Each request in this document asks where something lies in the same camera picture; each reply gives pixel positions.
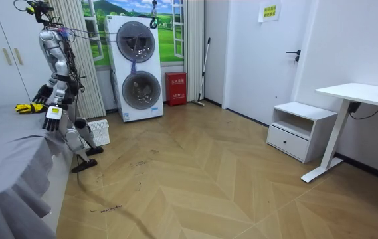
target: bed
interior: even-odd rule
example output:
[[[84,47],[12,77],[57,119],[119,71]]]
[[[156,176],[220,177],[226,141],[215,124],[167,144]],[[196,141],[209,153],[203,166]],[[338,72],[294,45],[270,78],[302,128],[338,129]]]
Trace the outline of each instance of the bed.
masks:
[[[44,114],[0,108],[0,238],[55,238],[72,153]]]

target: white curtain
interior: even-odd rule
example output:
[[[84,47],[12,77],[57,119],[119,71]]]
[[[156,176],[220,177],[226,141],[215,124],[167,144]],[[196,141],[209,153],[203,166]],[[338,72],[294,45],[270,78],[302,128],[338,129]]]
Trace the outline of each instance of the white curtain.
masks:
[[[66,27],[87,31],[80,0],[50,0],[49,3],[54,7],[53,15],[59,16]],[[76,34],[88,38],[88,33],[76,32]],[[81,75],[86,76],[81,79],[86,90],[79,94],[78,111],[80,116],[88,119],[105,116],[106,111],[97,81],[90,41],[77,37],[72,43],[72,49],[76,56],[76,65],[81,68]]]
[[[197,100],[201,89],[205,48],[203,14],[204,0],[184,1],[184,71],[187,73],[187,101]]]

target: wardrobe handle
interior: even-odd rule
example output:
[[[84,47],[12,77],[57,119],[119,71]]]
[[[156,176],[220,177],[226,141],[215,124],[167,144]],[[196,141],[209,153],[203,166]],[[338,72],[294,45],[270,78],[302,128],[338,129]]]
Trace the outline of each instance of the wardrobe handle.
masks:
[[[19,62],[19,64],[23,65],[21,54],[19,53],[19,50],[17,50],[17,48],[15,48],[15,53],[16,53],[17,61]]]
[[[4,47],[3,47],[3,52],[4,52],[5,59],[7,60],[7,63],[9,63],[9,65],[11,66],[11,60],[10,60],[9,53],[7,52],[7,49],[4,48]]]

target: nightstand drawer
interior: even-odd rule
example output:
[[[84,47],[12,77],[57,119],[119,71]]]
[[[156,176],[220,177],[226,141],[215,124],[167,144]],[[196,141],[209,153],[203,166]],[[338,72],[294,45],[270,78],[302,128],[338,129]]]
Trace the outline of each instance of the nightstand drawer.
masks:
[[[268,129],[267,143],[298,157],[302,161],[305,159],[308,141],[272,125]]]

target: red fire extinguisher box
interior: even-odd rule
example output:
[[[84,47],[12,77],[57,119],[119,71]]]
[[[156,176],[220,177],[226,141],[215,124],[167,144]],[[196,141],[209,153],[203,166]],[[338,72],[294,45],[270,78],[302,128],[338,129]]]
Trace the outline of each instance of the red fire extinguisher box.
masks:
[[[186,75],[186,72],[165,73],[165,85],[169,106],[186,104]]]

